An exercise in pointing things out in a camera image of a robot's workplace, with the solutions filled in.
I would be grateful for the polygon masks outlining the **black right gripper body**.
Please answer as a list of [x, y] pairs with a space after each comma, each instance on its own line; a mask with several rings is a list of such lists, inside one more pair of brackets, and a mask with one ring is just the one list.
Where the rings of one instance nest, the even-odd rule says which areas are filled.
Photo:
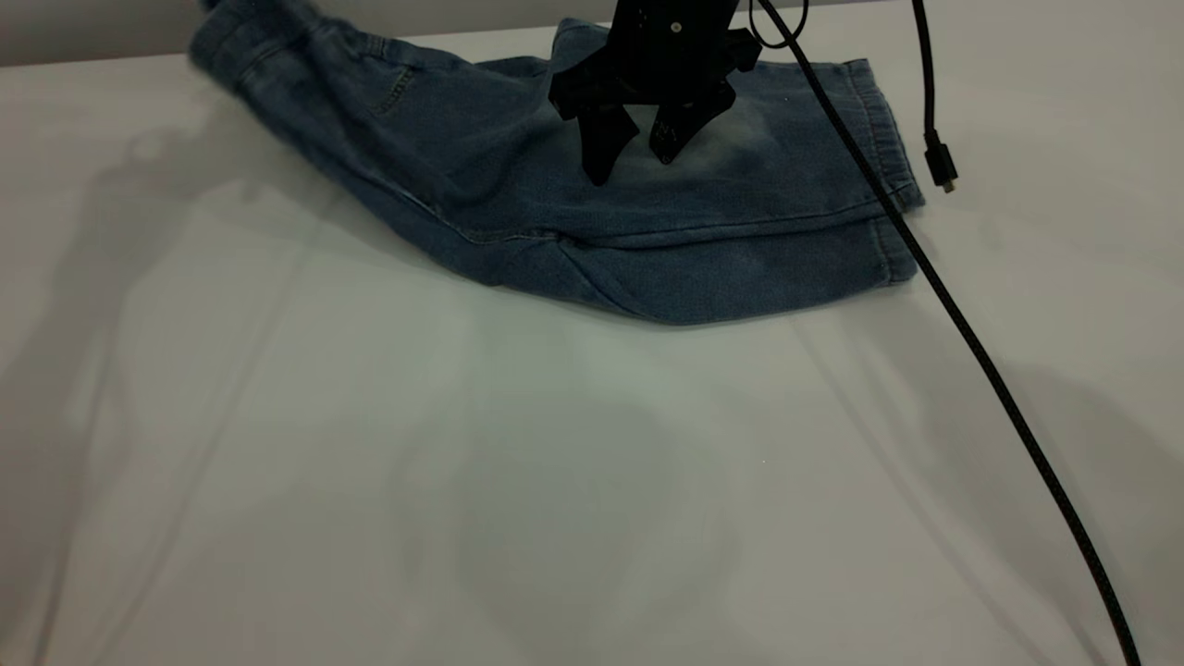
[[735, 1], [619, 1], [605, 45], [554, 75], [556, 108], [690, 103], [757, 66], [762, 45], [733, 28]]

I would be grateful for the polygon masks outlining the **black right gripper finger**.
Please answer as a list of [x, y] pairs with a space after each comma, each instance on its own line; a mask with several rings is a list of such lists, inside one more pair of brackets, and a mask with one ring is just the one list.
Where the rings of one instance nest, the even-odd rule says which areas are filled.
[[581, 166], [592, 184], [605, 184], [622, 151], [638, 135], [624, 105], [596, 105], [578, 115]]
[[712, 122], [710, 105], [702, 103], [667, 103], [657, 105], [648, 148], [663, 165], [673, 164], [686, 145]]

